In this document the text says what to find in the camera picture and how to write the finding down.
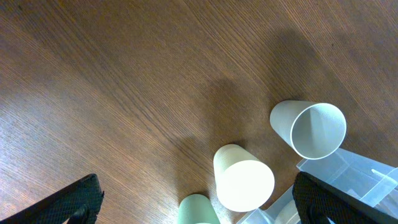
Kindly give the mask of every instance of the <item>black object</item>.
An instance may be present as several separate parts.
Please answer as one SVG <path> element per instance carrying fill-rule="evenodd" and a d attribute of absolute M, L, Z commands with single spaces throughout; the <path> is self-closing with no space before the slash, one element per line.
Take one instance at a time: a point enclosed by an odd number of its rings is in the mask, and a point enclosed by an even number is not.
<path fill-rule="evenodd" d="M 306 172 L 297 174 L 293 198 L 302 223 L 398 223 Z"/>
<path fill-rule="evenodd" d="M 50 195 L 21 212 L 3 220 L 5 223 L 95 223 L 104 199 L 96 174 L 90 174 Z"/>

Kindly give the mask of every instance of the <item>wooden table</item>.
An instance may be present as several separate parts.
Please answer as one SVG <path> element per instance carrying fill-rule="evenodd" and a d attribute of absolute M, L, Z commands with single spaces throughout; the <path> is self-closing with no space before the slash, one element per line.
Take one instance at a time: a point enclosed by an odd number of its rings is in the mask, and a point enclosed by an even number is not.
<path fill-rule="evenodd" d="M 398 166 L 398 2 L 6 1 L 0 11 L 0 219 L 89 173 L 98 223 L 173 223 L 216 198 L 235 142 L 274 172 L 301 158 L 269 124 L 286 99 L 345 114 L 343 148 Z"/>

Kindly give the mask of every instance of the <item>light green cup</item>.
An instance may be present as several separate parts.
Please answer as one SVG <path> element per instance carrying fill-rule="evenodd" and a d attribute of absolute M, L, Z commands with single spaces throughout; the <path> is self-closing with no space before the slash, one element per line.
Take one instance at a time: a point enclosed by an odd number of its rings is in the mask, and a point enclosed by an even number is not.
<path fill-rule="evenodd" d="M 178 209 L 178 224 L 220 224 L 210 200 L 200 194 L 184 198 Z"/>

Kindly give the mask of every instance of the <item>paper cup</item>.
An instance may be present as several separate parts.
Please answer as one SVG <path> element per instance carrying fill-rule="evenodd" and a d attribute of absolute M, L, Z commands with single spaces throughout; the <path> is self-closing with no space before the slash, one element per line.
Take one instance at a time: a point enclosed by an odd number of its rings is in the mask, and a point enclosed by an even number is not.
<path fill-rule="evenodd" d="M 271 169 L 235 144 L 223 146 L 216 152 L 214 172 L 218 200 L 235 212 L 260 207 L 274 190 Z"/>
<path fill-rule="evenodd" d="M 322 159 L 336 151 L 346 134 L 343 113 L 329 103 L 287 100 L 272 109 L 270 122 L 300 156 Z"/>
<path fill-rule="evenodd" d="M 209 223 L 220 224 L 210 200 L 203 195 L 193 194 L 184 198 L 178 209 L 178 224 Z"/>

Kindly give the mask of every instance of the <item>green cylinder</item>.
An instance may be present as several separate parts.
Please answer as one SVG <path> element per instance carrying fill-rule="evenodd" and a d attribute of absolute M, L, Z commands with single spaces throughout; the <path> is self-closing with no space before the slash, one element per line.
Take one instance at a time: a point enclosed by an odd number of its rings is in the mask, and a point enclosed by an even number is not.
<path fill-rule="evenodd" d="M 210 200 L 200 194 L 184 198 L 178 209 L 178 224 L 220 224 Z"/>

